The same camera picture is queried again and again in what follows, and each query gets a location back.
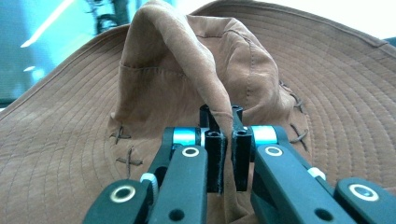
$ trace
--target white ring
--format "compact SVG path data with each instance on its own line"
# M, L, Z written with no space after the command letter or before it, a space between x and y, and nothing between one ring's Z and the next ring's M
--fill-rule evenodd
M117 193L123 189L129 190L129 193L121 198L117 195ZM110 194L110 199L114 203L125 203L125 202L128 202L130 199L132 199L134 197L135 193L136 193L136 190L134 189L134 187L132 187L130 185L124 185L124 186L120 186L120 187L114 189L113 192L111 192L111 194Z
M205 147L205 132L208 128L201 128L201 147Z
M283 151L278 147L266 147L265 152L270 156L281 156Z
M322 179L326 180L326 175L319 170L317 167L311 167L308 170L308 173L311 174L314 178L317 178L318 176L322 177Z
M189 154L187 153L187 150L194 150L194 153ZM186 147L183 149L183 151L181 151L181 154L183 154L185 157L196 157L199 154L199 150L196 147Z
M144 180L148 180L149 182L151 182L151 186L152 186L152 201L153 201L152 203L155 204L157 202L157 198L158 198L158 181L157 181L157 177L154 174L151 174L151 173L144 173L140 177L140 183L142 183Z
M364 195L361 195L360 193L358 193L358 192L356 191L356 188L367 189L367 190L370 191L370 193L372 193L373 195L372 195L372 196L364 196ZM349 186L349 190L353 193L353 195L355 195L356 197L358 197L358 198L360 198L360 199L362 199L362 200L364 200L364 201L367 201L367 202L375 202L375 201L377 201L377 200L379 199L378 194L377 194L373 189L370 189L369 187L364 186L364 185L361 185L361 184L353 184L353 185L350 185L350 186Z

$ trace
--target screw hole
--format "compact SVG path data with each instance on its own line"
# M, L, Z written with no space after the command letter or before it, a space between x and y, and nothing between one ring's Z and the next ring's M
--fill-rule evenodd
M194 154L195 152L196 152L196 150L194 150L194 149L187 149L187 150L186 150L186 153L187 153L187 154L190 154L190 155L191 155L191 154Z
M184 212L180 209L174 209L169 213L169 218L172 221L180 221L184 218Z
M216 136L220 136L220 133L217 132L210 132L207 134L208 136L212 136L212 137L216 137Z
M327 210L318 208L315 210L315 214L324 221L332 221L332 214Z
M130 191L129 189L120 189L119 191L117 191L116 197L119 198L119 199L124 199L124 198L126 198L130 193L131 193L131 191Z
M237 133L243 135L243 134L247 134L247 131L242 130L242 131L238 131Z
M280 148L277 148L277 147L266 147L265 148L265 152L268 155L274 156L274 157L278 157L278 156L281 156L283 154L283 151L280 150Z

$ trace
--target brown hat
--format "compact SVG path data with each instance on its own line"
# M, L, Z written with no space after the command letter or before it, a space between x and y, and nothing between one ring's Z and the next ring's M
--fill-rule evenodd
M218 1L193 15L149 2L1 112L1 223L81 222L127 176L118 158L133 148L139 179L163 129L197 126L203 104L228 135L231 104L245 108L245 125L305 134L294 146L331 184L359 176L396 193L394 47L264 3ZM224 195L208 195L208 223L257 222L231 166Z

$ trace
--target suede hat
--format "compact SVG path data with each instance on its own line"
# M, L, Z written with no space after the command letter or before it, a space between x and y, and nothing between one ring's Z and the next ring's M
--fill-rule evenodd
M203 104L227 136L241 105L245 125L283 126L331 184L358 176L395 194L395 56L288 7L218 1L183 16L150 1L0 112L0 222L81 222L103 188L147 171L165 127L198 126ZM126 170L131 148L143 164ZM207 223L257 223L230 154Z

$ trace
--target wide hat brim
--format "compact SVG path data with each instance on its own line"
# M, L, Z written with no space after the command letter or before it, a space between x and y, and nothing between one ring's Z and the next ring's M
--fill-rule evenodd
M396 48L334 21L259 2L215 2L193 15L234 17L274 57L302 99L312 164L396 193Z
M312 164L330 183L359 176L396 193L396 49L338 23L265 3L219 1L304 100ZM97 36L0 114L0 220L80 222L123 176L108 144L128 26Z

